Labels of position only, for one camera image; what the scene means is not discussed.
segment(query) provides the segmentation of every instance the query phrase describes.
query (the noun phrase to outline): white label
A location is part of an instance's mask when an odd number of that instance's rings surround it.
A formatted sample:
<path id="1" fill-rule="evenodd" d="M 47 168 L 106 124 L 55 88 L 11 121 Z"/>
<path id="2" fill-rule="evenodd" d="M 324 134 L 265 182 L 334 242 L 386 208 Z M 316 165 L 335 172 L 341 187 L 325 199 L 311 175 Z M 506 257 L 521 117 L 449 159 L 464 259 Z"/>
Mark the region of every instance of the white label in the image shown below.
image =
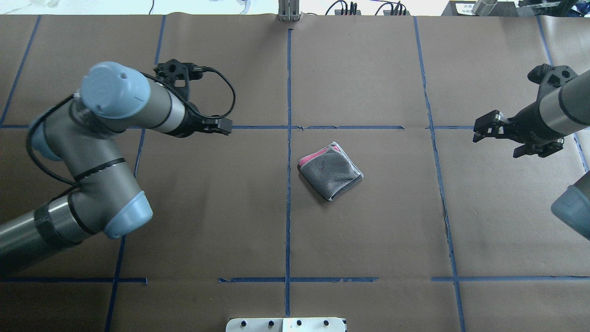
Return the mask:
<path id="1" fill-rule="evenodd" d="M 462 15 L 475 15 L 473 13 L 473 4 L 455 4 L 457 13 Z"/>

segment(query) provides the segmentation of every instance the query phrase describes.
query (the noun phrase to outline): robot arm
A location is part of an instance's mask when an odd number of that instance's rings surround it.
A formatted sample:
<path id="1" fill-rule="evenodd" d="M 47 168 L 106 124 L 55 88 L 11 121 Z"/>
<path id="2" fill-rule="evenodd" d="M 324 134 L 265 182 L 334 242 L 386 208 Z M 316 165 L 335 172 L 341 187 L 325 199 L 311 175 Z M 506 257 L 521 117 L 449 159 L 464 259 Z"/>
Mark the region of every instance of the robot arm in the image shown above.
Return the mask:
<path id="1" fill-rule="evenodd" d="M 204 116 L 187 102 L 188 81 L 218 71 L 171 60 L 155 68 L 157 79 L 114 62 L 99 63 L 79 93 L 36 119 L 27 137 L 29 154 L 63 160 L 74 191 L 0 226 L 0 277 L 104 232 L 116 239 L 152 218 L 149 202 L 113 138 L 130 126 L 175 137 L 195 131 L 228 135 L 226 116 Z M 175 88 L 175 80 L 185 81 Z M 34 155 L 35 163 L 44 167 Z"/>
<path id="2" fill-rule="evenodd" d="M 513 157 L 544 158 L 563 148 L 563 137 L 590 126 L 590 70 L 578 76 L 568 66 L 535 67 L 528 75 L 539 84 L 537 100 L 516 116 L 505 118 L 494 110 L 475 122 L 473 142 L 486 137 L 507 138 L 524 144 Z M 590 240 L 590 172 L 570 185 L 551 211 Z"/>

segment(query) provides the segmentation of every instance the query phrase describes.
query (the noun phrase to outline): washcloth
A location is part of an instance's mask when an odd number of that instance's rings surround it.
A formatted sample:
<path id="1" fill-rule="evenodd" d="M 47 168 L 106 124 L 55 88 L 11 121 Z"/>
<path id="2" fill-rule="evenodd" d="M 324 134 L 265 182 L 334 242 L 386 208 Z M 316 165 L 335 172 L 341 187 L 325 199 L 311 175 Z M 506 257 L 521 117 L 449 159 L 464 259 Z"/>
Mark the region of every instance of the washcloth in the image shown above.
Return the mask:
<path id="1" fill-rule="evenodd" d="M 332 201 L 363 178 L 362 172 L 336 142 L 301 158 L 299 170 L 328 201 Z"/>

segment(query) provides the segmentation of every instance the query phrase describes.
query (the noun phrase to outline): blue joint cap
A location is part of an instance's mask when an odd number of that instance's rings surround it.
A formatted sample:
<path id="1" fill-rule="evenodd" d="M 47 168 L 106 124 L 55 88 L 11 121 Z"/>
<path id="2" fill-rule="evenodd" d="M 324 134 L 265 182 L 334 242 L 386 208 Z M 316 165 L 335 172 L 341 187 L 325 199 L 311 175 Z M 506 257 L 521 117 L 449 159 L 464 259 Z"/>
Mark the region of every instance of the blue joint cap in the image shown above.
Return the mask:
<path id="1" fill-rule="evenodd" d="M 143 226 L 153 216 L 152 208 L 143 191 L 132 198 L 109 221 L 103 232 L 110 239 L 118 239 Z"/>
<path id="2" fill-rule="evenodd" d="M 551 212 L 590 240 L 590 200 L 580 189 L 570 185 L 565 193 L 551 204 Z"/>
<path id="3" fill-rule="evenodd" d="M 37 122 L 39 118 L 36 118 L 35 121 L 31 122 L 29 130 L 33 127 L 33 123 Z M 47 143 L 47 138 L 45 137 L 45 122 L 41 122 L 37 129 L 35 129 L 35 132 L 31 137 L 31 145 L 35 150 L 39 151 L 43 157 L 51 161 L 61 161 L 61 158 L 51 150 Z"/>
<path id="4" fill-rule="evenodd" d="M 94 65 L 84 76 L 80 95 L 96 115 L 124 119 L 147 104 L 150 86 L 139 71 L 107 61 Z"/>

